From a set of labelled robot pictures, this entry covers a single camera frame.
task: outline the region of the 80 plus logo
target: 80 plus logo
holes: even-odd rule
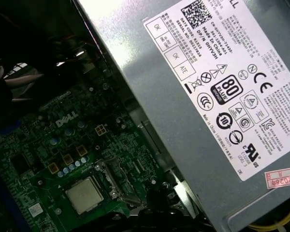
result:
[[[243,92],[234,75],[230,75],[211,87],[211,92],[220,105],[223,105]]]

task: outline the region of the chip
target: chip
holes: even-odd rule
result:
[[[74,161],[70,154],[65,155],[64,157],[62,157],[62,159],[67,166],[73,163]]]
[[[59,171],[58,166],[55,163],[51,163],[48,165],[48,169],[50,171],[51,174],[55,174]]]
[[[80,145],[79,147],[76,148],[79,156],[84,156],[85,154],[87,154],[87,149],[84,147],[84,145]]]
[[[30,166],[23,155],[17,155],[11,158],[11,163],[19,175],[30,170]]]
[[[79,215],[92,210],[103,201],[103,196],[91,177],[74,185],[66,194]]]
[[[103,134],[105,134],[107,131],[106,131],[106,129],[105,129],[105,127],[104,127],[104,125],[98,125],[96,128],[95,128],[95,130],[96,130],[96,133],[99,135],[99,136],[101,136],[101,135],[103,135]]]

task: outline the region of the power supply unit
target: power supply unit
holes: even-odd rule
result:
[[[290,198],[290,1],[75,5],[217,231]]]

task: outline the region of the ce mark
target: ce mark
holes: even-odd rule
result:
[[[254,81],[255,84],[258,83],[257,78],[259,76],[266,77],[266,75],[264,73],[262,73],[262,72],[257,73],[255,75],[255,77],[253,78],[253,81]],[[273,85],[271,83],[269,83],[269,82],[262,83],[262,85],[260,86],[260,92],[263,93],[264,92],[264,89],[268,89],[269,87],[273,87]]]

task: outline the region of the silver metal casing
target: silver metal casing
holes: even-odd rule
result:
[[[179,0],[78,0],[136,99],[172,155],[203,211],[219,232],[239,231],[290,198],[290,187],[268,190],[264,172],[290,167],[290,153],[241,181],[180,86],[143,23]],[[246,0],[290,70],[290,5]]]

